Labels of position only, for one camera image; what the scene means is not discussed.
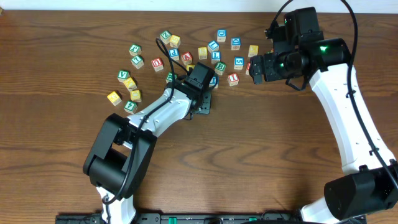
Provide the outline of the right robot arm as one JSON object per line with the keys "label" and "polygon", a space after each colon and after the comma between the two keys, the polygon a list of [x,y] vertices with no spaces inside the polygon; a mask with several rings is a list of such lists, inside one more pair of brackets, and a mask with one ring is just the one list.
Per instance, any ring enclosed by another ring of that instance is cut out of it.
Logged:
{"label": "right robot arm", "polygon": [[397,159],[381,139],[360,92],[355,49],[326,39],[313,7],[272,21],[265,31],[273,51],[250,59],[254,83],[303,78],[325,110],[341,157],[343,176],[325,184],[323,197],[300,209],[304,223],[343,223],[397,203]]}

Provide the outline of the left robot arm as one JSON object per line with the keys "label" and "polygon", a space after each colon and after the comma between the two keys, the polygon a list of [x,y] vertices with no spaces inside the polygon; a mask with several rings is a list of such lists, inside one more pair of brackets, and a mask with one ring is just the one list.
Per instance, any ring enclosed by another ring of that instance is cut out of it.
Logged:
{"label": "left robot arm", "polygon": [[99,192],[101,223],[131,223],[139,188],[158,137],[186,115],[210,112],[210,82],[217,74],[198,63],[187,76],[168,82],[163,94],[142,111],[126,118],[109,115],[88,153],[83,172]]}

